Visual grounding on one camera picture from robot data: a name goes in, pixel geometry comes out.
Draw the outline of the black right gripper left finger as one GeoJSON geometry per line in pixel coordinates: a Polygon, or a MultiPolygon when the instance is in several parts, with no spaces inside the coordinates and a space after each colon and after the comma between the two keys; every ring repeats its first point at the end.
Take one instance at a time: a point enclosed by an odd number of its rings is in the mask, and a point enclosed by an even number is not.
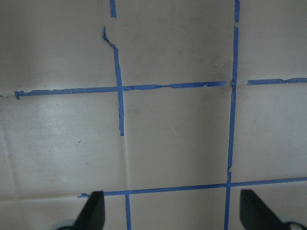
{"type": "Polygon", "coordinates": [[[77,230],[102,230],[105,218],[104,192],[95,191],[90,194],[73,227],[77,230]]]}

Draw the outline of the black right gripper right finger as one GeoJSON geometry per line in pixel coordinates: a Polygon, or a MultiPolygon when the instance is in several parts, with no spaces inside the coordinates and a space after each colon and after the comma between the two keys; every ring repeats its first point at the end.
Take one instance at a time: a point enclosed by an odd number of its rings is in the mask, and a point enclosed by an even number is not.
{"type": "Polygon", "coordinates": [[[283,223],[250,189],[240,192],[239,218],[245,230],[282,230],[283,223]]]}

